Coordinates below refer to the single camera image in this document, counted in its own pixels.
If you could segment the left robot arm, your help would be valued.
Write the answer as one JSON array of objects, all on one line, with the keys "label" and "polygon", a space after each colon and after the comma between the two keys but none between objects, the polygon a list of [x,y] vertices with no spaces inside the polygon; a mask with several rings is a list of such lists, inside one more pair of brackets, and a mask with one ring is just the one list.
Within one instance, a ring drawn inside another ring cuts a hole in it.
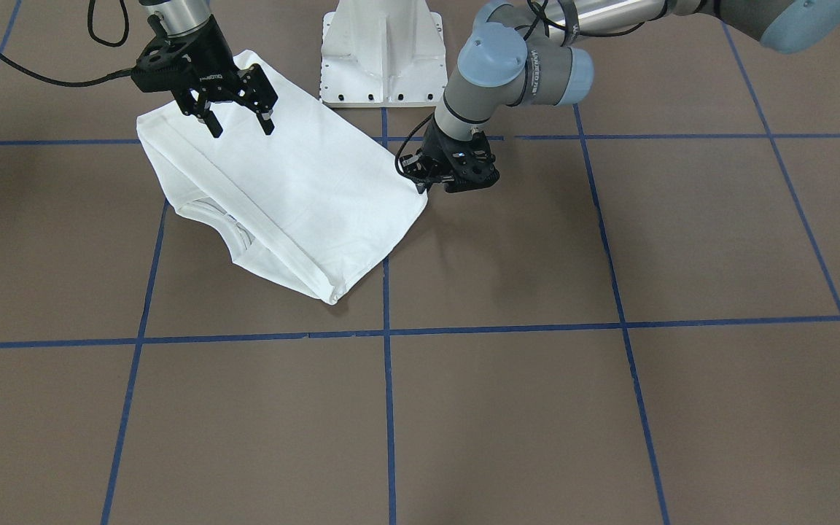
[{"label": "left robot arm", "polygon": [[418,193],[490,188],[499,180],[486,129],[497,110],[574,106],[596,67],[587,44],[630,39],[661,20],[709,17],[777,53],[809,49],[840,26],[840,1],[490,1],[475,14],[443,96],[417,125],[415,152],[394,169]]}]

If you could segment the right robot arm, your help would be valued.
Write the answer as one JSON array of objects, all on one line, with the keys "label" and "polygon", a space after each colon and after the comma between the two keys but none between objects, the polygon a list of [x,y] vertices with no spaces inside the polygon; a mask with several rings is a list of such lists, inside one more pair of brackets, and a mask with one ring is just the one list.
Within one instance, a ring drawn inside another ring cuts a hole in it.
[{"label": "right robot arm", "polygon": [[170,92],[182,114],[197,117],[213,137],[223,128],[212,106],[233,102],[252,111],[266,134],[278,101],[263,68],[240,69],[206,1],[142,1],[154,39],[131,79],[143,93]]}]

